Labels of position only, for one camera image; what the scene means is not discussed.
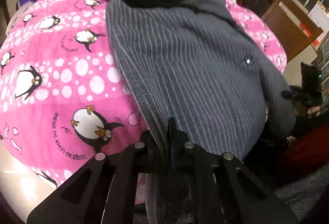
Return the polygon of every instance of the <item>pink bedsheet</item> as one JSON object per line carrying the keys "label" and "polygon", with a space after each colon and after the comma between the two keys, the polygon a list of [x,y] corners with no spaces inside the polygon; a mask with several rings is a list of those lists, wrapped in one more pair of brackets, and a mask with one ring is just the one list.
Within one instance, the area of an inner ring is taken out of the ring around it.
{"label": "pink bedsheet", "polygon": [[[286,55],[273,33],[235,0],[226,3],[283,72]],[[118,153],[146,130],[109,46],[105,6],[103,0],[38,0],[0,49],[2,141],[54,187],[96,151]],[[138,197],[143,182],[141,176]]]}

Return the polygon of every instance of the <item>striped gray garment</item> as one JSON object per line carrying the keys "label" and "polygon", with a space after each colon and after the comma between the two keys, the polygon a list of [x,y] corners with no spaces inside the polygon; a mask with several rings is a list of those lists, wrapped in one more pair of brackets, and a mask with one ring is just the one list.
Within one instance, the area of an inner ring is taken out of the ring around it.
{"label": "striped gray garment", "polygon": [[237,26],[225,0],[110,0],[110,43],[160,151],[167,120],[206,151],[242,159],[265,124],[286,139],[295,123],[282,75]]}

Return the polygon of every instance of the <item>red fabric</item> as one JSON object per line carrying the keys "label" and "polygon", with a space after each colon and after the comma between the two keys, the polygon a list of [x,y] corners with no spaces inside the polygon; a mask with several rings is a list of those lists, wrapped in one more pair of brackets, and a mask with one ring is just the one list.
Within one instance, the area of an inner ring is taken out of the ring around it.
{"label": "red fabric", "polygon": [[329,163],[329,124],[312,130],[288,148],[278,163],[285,174],[306,176]]}

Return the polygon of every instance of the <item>gray fabric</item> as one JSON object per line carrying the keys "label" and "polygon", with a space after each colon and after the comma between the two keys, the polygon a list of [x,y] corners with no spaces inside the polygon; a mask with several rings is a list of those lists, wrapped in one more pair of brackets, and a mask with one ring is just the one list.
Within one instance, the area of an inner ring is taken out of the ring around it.
{"label": "gray fabric", "polygon": [[162,152],[174,116],[206,151],[242,159],[263,130],[265,101],[272,132],[290,133],[295,116],[281,97],[288,85],[225,0],[110,0],[106,21],[118,67]]}
{"label": "gray fabric", "polygon": [[318,201],[328,182],[329,165],[325,165],[314,174],[277,190],[276,195],[284,200],[300,222]]}

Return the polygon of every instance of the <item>metal screw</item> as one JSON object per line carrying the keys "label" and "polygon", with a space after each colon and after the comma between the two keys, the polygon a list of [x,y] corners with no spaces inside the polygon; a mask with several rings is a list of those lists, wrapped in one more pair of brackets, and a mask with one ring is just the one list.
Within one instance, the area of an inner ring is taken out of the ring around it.
{"label": "metal screw", "polygon": [[136,149],[142,149],[144,148],[145,144],[141,141],[135,143],[135,148]]}
{"label": "metal screw", "polygon": [[98,153],[96,154],[95,158],[97,161],[101,161],[106,157],[106,155],[104,153]]}
{"label": "metal screw", "polygon": [[185,148],[187,148],[187,149],[192,149],[192,148],[194,148],[194,143],[193,142],[185,142],[184,143],[184,146],[185,146]]}
{"label": "metal screw", "polygon": [[234,158],[233,154],[231,154],[231,153],[224,153],[223,157],[226,160],[232,160]]}

